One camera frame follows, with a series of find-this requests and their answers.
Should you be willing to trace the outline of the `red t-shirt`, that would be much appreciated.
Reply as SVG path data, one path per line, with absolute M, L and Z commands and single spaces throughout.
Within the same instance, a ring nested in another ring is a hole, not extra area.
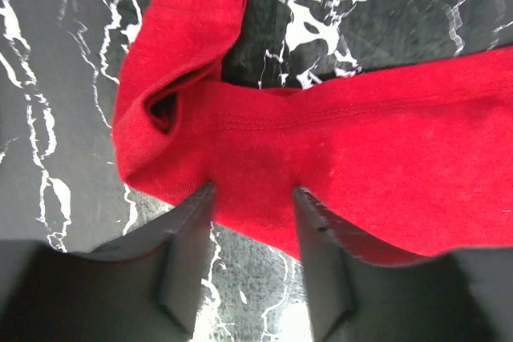
M 121 179 L 173 205 L 216 185 L 219 223 L 300 255 L 293 189 L 398 247 L 512 243 L 512 49 L 308 90 L 224 82 L 248 0 L 151 0 L 124 60 Z

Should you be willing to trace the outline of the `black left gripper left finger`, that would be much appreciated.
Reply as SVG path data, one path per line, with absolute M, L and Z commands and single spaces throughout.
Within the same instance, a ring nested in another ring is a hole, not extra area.
M 93 251 L 1 242 L 4 341 L 186 341 L 194 333 L 216 189 Z

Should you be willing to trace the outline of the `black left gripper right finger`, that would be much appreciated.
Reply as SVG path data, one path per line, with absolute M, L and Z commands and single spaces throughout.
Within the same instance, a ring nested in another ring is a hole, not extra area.
M 316 341 L 509 341 L 512 250 L 424 256 L 293 193 L 305 294 Z

